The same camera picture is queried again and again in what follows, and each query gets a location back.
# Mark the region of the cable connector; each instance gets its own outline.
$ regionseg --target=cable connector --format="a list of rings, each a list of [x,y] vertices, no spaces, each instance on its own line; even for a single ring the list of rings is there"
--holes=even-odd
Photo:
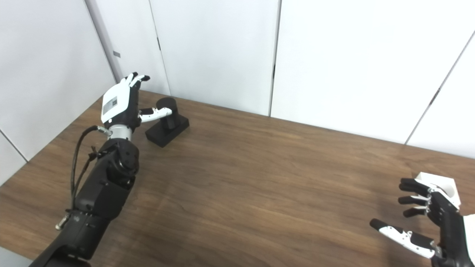
[[[64,227],[64,225],[67,223],[69,218],[71,217],[71,213],[66,214],[61,221],[55,226],[56,230],[61,231]]]
[[[112,135],[112,131],[109,131],[109,130],[105,129],[105,128],[102,127],[102,126],[98,126],[98,127],[97,127],[97,130],[98,130],[99,132],[101,132],[101,133],[107,135],[107,136],[111,136],[111,135]]]

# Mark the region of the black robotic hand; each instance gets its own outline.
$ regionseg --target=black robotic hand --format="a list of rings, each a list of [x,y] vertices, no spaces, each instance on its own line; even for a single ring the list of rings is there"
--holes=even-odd
[[[437,185],[410,178],[402,178],[402,191],[417,193],[417,196],[400,197],[400,204],[418,206],[405,210],[404,217],[427,215],[440,227],[440,242],[426,236],[404,231],[378,219],[370,225],[405,248],[430,258],[434,267],[474,267],[475,259],[475,214],[462,216],[459,206]]]

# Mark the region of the black block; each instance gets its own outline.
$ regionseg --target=black block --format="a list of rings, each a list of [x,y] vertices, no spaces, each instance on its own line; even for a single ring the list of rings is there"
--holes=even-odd
[[[190,126],[188,118],[183,117],[180,114],[176,114],[176,118],[179,120],[180,124],[173,129],[166,129],[167,125],[164,125],[163,123],[167,123],[167,121],[161,119],[154,126],[145,131],[147,139],[157,144],[159,147],[165,147]]]

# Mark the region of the white robotic hand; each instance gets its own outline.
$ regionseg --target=white robotic hand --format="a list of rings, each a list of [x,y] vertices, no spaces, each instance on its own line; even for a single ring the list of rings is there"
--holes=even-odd
[[[123,78],[120,83],[111,87],[103,96],[101,121],[105,123],[116,115],[124,112],[129,107],[130,92],[134,88],[138,90],[142,81],[148,81],[147,75],[138,75],[136,72]]]
[[[458,194],[455,198],[449,197],[434,183],[410,178],[402,178],[399,188],[418,194],[399,198],[400,204],[418,205],[405,210],[403,215],[406,218],[427,215],[440,227],[440,243],[436,245],[431,238],[411,231],[405,232],[401,227],[388,225],[378,219],[371,220],[370,225],[405,248],[430,258],[432,266],[474,267],[475,214],[459,214]]]
[[[117,118],[120,120],[120,124],[124,124],[124,121],[140,118],[141,122],[148,122],[171,115],[169,108],[162,108],[160,110],[156,108],[146,108],[138,110],[137,107],[131,106],[136,105],[136,98],[138,98],[138,94],[134,94],[134,92],[140,89],[142,82],[148,80],[150,80],[149,76],[138,75],[136,72],[133,72],[123,78],[120,83],[111,87],[103,96],[101,121],[104,124],[107,122],[112,123],[114,118]],[[118,115],[123,114],[128,109],[131,114],[127,114],[127,118],[119,118]]]

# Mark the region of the black cylinder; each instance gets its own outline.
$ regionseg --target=black cylinder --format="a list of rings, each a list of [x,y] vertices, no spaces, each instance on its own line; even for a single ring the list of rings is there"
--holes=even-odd
[[[162,109],[164,107],[171,109],[171,115],[160,119],[161,125],[167,130],[175,129],[180,125],[177,102],[171,97],[164,97],[157,101],[157,108]]]

